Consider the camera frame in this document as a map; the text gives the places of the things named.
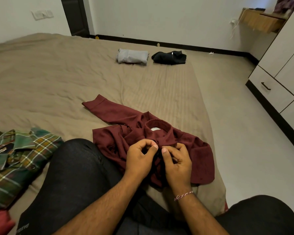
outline folded grey clothing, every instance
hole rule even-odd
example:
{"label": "folded grey clothing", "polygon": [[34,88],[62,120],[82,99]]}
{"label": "folded grey clothing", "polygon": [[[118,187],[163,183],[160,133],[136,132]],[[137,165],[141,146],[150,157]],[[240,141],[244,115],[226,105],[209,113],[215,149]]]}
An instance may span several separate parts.
{"label": "folded grey clothing", "polygon": [[116,60],[118,63],[144,63],[147,64],[148,51],[119,49]]}

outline shirt sleeve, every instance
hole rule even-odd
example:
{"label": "shirt sleeve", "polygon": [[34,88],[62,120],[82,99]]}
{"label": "shirt sleeve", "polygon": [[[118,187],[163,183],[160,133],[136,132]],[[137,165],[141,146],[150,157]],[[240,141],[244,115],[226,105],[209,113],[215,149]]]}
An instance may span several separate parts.
{"label": "shirt sleeve", "polygon": [[93,101],[83,102],[82,105],[99,119],[112,124],[129,125],[132,122],[140,120],[142,116],[141,112],[130,107],[111,102],[102,95],[98,95]]}

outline green plaid shirt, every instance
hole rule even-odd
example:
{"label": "green plaid shirt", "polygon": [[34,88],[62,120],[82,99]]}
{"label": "green plaid shirt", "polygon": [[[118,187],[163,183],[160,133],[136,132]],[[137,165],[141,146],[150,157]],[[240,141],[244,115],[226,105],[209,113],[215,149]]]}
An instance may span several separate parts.
{"label": "green plaid shirt", "polygon": [[61,137],[38,128],[0,136],[0,209],[6,209],[35,179],[62,143]]}

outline forearm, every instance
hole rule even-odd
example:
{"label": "forearm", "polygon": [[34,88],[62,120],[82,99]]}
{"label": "forearm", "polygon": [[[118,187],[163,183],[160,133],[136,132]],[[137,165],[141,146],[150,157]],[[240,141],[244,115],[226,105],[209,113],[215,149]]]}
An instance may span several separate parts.
{"label": "forearm", "polygon": [[139,184],[137,178],[124,175],[117,185],[64,225],[55,235],[112,234]]}
{"label": "forearm", "polygon": [[194,194],[179,199],[178,203],[192,234],[229,235]]}

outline white tile floor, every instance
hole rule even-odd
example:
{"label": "white tile floor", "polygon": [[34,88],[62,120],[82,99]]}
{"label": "white tile floor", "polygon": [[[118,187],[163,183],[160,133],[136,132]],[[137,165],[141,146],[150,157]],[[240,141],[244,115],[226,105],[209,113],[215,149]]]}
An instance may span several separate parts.
{"label": "white tile floor", "polygon": [[294,211],[294,146],[245,83],[242,57],[187,51],[210,116],[227,202],[274,196]]}

